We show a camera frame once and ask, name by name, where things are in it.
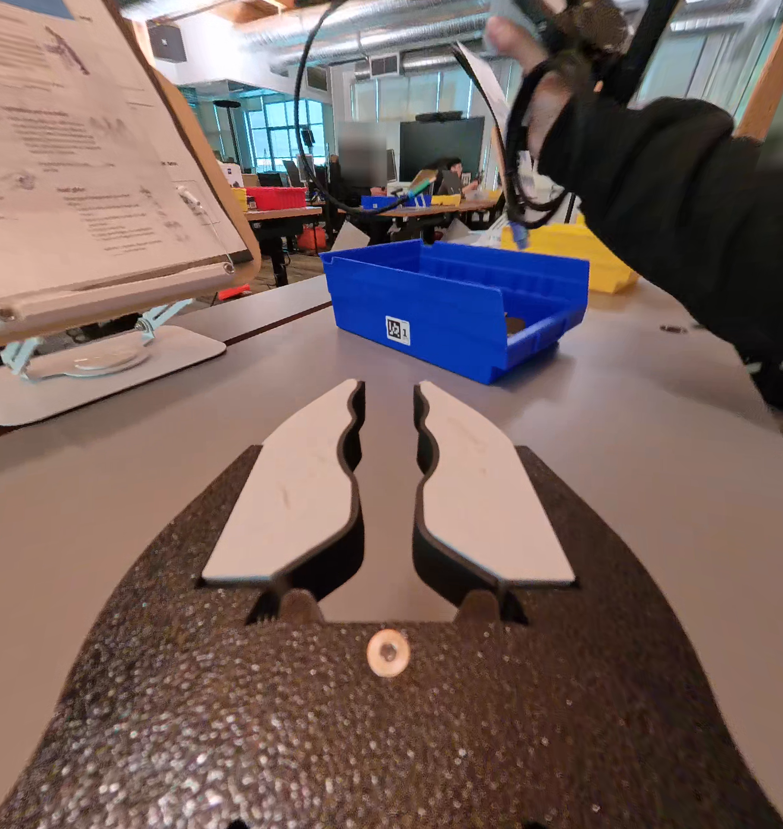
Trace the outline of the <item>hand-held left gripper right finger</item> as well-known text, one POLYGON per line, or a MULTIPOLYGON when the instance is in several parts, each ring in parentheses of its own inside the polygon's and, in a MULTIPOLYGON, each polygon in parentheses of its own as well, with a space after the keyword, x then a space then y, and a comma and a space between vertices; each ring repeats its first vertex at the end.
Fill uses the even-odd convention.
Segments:
POLYGON ((412 559, 451 604, 483 591, 568 589, 576 574, 518 448, 492 421, 432 381, 414 388, 417 485, 412 559))

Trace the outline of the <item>person's right forearm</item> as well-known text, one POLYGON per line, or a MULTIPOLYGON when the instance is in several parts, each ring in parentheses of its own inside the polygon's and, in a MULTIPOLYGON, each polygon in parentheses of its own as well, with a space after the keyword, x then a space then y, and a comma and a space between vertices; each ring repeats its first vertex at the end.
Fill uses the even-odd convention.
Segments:
POLYGON ((553 85, 527 122, 540 172, 581 200, 595 236, 735 347, 783 409, 783 168, 732 131, 706 101, 627 109, 553 85))

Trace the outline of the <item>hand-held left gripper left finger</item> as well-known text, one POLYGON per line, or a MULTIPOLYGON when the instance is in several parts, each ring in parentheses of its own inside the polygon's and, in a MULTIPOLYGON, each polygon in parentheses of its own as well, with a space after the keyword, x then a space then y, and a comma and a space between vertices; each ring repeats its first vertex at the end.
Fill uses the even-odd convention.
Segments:
POLYGON ((364 521, 355 471, 362 459, 365 383, 347 379, 298 410, 262 443, 201 581, 315 600, 360 569, 364 521))

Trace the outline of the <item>laminated instruction sheet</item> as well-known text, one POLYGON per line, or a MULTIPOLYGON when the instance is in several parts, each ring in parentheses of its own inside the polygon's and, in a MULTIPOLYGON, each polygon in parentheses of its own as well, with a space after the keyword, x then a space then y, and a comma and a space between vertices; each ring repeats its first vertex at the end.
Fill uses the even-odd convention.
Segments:
POLYGON ((219 174, 112 2, 0 2, 0 337, 230 284, 219 174))

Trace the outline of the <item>red plastic bin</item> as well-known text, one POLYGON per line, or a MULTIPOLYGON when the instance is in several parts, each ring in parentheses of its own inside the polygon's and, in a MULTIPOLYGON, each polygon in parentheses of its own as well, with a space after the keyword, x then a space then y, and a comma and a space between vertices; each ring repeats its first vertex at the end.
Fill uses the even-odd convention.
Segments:
POLYGON ((252 210, 272 212, 303 209, 307 206, 307 191, 303 187, 246 187, 246 196, 255 206, 252 210))

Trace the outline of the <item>blue plastic bin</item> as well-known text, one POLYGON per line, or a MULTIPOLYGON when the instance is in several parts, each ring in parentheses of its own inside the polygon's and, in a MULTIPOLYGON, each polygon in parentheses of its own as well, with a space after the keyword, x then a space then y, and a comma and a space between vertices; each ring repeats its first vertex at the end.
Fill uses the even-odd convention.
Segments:
POLYGON ((407 240, 321 255, 341 330, 491 385, 580 325, 583 259, 407 240))

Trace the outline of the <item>wooden board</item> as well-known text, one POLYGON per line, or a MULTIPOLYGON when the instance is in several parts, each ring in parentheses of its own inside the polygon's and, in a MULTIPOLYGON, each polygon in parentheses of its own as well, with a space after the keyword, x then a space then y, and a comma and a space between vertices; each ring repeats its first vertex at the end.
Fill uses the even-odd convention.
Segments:
POLYGON ((783 23, 760 72, 749 102, 734 130, 737 138, 766 138, 783 97, 783 23))

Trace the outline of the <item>black monitor screen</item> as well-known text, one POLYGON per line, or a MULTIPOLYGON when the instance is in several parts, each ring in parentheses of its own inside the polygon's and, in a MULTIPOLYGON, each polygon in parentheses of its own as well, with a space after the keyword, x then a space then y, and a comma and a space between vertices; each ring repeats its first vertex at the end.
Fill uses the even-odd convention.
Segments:
POLYGON ((408 121, 399 125, 397 154, 400 181, 412 181, 422 169, 441 159, 459 158, 464 172, 480 171, 483 117, 444 122, 408 121))

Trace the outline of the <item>person's right hand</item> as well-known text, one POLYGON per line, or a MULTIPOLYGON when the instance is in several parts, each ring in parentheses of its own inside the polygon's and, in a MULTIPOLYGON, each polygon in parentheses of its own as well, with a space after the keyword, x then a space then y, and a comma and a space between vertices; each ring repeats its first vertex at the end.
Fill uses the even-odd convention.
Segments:
MULTIPOLYGON (((501 16, 490 17, 485 35, 502 57, 515 60, 525 76, 538 68, 547 55, 531 35, 501 16)), ((548 72, 538 81, 522 122, 527 130, 527 149, 538 160, 547 135, 572 98, 572 89, 557 72, 548 72)))

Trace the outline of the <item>black wall speaker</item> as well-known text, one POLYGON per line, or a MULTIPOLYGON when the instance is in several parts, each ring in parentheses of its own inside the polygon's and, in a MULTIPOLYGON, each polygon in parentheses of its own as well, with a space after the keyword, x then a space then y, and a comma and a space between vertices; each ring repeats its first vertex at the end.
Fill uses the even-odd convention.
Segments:
POLYGON ((161 61, 180 64, 187 61, 183 34, 173 23, 147 23, 148 39, 152 56, 161 61))

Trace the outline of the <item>black floor lamp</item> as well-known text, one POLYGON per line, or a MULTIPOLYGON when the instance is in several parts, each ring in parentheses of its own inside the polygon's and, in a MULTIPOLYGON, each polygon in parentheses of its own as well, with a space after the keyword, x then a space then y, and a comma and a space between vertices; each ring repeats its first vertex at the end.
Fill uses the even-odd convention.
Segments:
POLYGON ((235 124, 235 113, 241 109, 241 103, 238 100, 231 99, 231 98, 219 98, 213 101, 214 109, 217 112, 223 111, 225 113, 225 119, 227 120, 227 127, 228 131, 231 135, 231 141, 234 151, 234 157, 236 163, 241 167, 243 166, 243 158, 241 155, 240 144, 237 136, 237 129, 235 124))

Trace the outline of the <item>white paper tag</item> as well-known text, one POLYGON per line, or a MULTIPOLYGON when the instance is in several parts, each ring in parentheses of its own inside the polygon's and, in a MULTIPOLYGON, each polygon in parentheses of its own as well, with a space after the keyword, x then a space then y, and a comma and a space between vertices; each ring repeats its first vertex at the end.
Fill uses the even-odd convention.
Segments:
POLYGON ((494 129, 497 131, 500 143, 503 144, 510 107, 498 78, 486 60, 472 53, 460 41, 452 45, 452 52, 487 105, 493 118, 494 129))

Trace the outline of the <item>yellow plastic bin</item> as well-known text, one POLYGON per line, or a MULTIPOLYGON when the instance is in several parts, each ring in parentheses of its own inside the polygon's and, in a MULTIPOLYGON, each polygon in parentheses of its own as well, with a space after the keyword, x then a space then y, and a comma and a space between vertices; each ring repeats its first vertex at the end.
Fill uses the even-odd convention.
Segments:
POLYGON ((530 231, 522 249, 588 262, 589 289, 593 293, 620 294, 639 280, 639 274, 601 242, 582 220, 574 224, 554 223, 530 231))

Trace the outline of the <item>wooden document stand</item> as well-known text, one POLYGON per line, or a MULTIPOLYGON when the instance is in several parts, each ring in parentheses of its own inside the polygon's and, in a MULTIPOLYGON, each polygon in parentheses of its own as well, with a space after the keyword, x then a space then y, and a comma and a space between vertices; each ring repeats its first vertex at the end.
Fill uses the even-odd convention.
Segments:
POLYGON ((113 2, 0 2, 0 427, 218 358, 169 324, 261 256, 113 2))

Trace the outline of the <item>background wooden table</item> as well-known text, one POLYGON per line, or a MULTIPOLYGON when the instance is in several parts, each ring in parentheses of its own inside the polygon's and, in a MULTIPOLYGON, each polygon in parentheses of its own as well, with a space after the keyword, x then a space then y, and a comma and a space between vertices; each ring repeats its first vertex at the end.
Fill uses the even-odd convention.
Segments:
POLYGON ((338 218, 352 222, 378 244, 420 239, 428 244, 448 236, 448 228, 460 223, 467 231, 486 231, 499 217, 504 200, 501 192, 484 192, 484 198, 463 199, 458 204, 402 207, 369 221, 338 210, 338 218))
POLYGON ((320 206, 245 212, 245 218, 259 244, 262 259, 271 262, 277 288, 289 284, 283 240, 301 234, 306 225, 315 227, 321 221, 322 215, 323 210, 320 206))

